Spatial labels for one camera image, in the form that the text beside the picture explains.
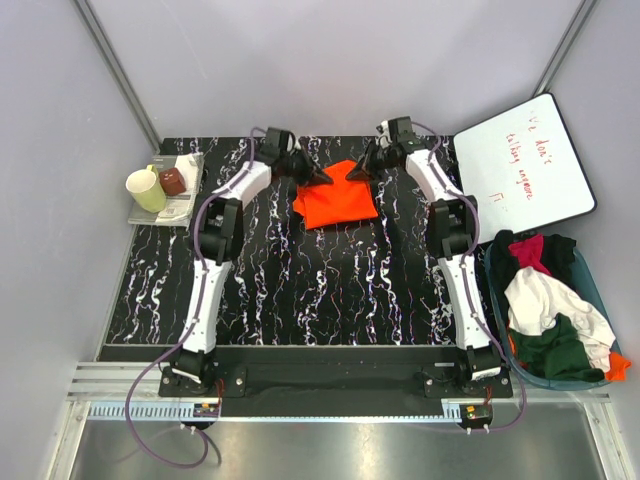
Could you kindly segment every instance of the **metal pole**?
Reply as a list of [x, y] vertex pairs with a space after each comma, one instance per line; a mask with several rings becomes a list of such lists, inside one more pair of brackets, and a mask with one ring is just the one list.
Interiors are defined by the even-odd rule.
[[136, 95], [136, 92], [131, 86], [131, 82], [124, 72], [111, 42], [107, 38], [107, 34], [100, 24], [100, 20], [98, 20], [98, 16], [91, 7], [89, 0], [71, 0], [71, 3], [75, 6], [80, 18], [86, 25], [89, 34], [93, 38], [93, 41], [104, 60], [104, 63], [111, 72], [113, 79], [116, 81], [118, 88], [122, 92], [122, 96], [127, 102], [127, 105], [129, 105], [131, 113], [133, 113], [138, 125], [140, 125], [142, 132], [145, 137], [147, 137], [147, 141], [151, 145], [151, 148], [157, 153], [160, 150], [162, 140], [153, 127], [153, 124], [142, 106], [138, 95]]
[[562, 62], [566, 58], [569, 50], [573, 46], [574, 42], [578, 38], [578, 35], [584, 28], [587, 20], [593, 13], [596, 5], [600, 0], [582, 0], [582, 3], [576, 10], [576, 13], [573, 15], [571, 22], [567, 26], [567, 29], [560, 40], [560, 43], [556, 47], [555, 52], [551, 56], [549, 63], [544, 69], [544, 73], [538, 82], [538, 85], [533, 92], [533, 96], [540, 95], [541, 93], [549, 91], [551, 88], [551, 84], [553, 83], [553, 79], [555, 78], [558, 70], [562, 65]]

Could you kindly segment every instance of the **reflective floor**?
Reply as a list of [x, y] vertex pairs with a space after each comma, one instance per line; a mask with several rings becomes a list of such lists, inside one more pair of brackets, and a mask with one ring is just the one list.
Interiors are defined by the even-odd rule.
[[[496, 406], [494, 425], [515, 415]], [[166, 429], [140, 422], [143, 438]], [[127, 479], [573, 479], [605, 478], [586, 417], [577, 405], [530, 405], [513, 430], [490, 435], [436, 433], [401, 424], [224, 423], [207, 430], [214, 452], [196, 470], [174, 470], [142, 453], [114, 463], [135, 448], [124, 422], [89, 421], [72, 478]], [[184, 431], [150, 442], [174, 461], [199, 458], [202, 443]]]

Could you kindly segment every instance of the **pink cloth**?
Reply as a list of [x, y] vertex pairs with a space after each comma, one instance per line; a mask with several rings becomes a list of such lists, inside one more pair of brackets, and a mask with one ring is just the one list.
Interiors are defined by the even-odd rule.
[[523, 242], [512, 243], [509, 245], [509, 252], [518, 259], [520, 268], [533, 267], [534, 270], [551, 277], [553, 276], [551, 275], [551, 272], [547, 270], [547, 267], [545, 267], [540, 261], [543, 247], [544, 237], [541, 234], [538, 234], [535, 237], [524, 240]]

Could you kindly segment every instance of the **laundry basket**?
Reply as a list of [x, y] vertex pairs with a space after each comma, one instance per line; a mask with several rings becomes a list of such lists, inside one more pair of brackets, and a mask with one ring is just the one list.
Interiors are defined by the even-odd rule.
[[[496, 323], [498, 324], [500, 339], [502, 340], [502, 345], [504, 346], [503, 350], [507, 359], [509, 360], [511, 368], [528, 383], [531, 383], [532, 385], [540, 388], [546, 388], [548, 390], [589, 390], [591, 388], [608, 385], [609, 382], [607, 380], [601, 380], [600, 382], [582, 382], [579, 380], [548, 380], [546, 378], [536, 377], [535, 375], [527, 372], [524, 368], [522, 368], [522, 366], [520, 366], [520, 363], [513, 355], [511, 348], [509, 348], [509, 337], [507, 335], [506, 327], [507, 319], [502, 318], [500, 308], [498, 307], [498, 299], [496, 297], [495, 288], [491, 279], [491, 262], [489, 261], [489, 259], [491, 258], [492, 248], [493, 245], [491, 245], [487, 249], [487, 253], [484, 257], [484, 269], [489, 280], [491, 304], [493, 305]], [[604, 304], [602, 303], [602, 299], [600, 298], [600, 293], [598, 293], [598, 288], [593, 281], [591, 272], [589, 272], [587, 262], [585, 262], [584, 257], [577, 248], [574, 249], [573, 252], [575, 254], [576, 260], [571, 265], [571, 281], [576, 288], [576, 292], [578, 293], [578, 295], [580, 295], [580, 298], [592, 304], [604, 316], [604, 318], [607, 319], [607, 322], [611, 324], [611, 322], [609, 321], [609, 317], [607, 316], [607, 311], [605, 310]], [[615, 341], [611, 346], [611, 351], [620, 353], [620, 348], [617, 341]]]

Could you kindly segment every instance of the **gray wall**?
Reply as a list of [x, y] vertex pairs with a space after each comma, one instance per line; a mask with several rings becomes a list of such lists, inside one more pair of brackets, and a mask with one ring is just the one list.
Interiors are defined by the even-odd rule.
[[596, 212], [550, 230], [578, 240], [625, 356], [630, 380], [613, 388], [640, 474], [640, 2], [600, 2], [553, 84], [592, 183]]
[[40, 478], [130, 238], [150, 148], [68, 0], [0, 2], [0, 465]]
[[580, 0], [91, 0], [162, 137], [454, 133], [526, 100]]

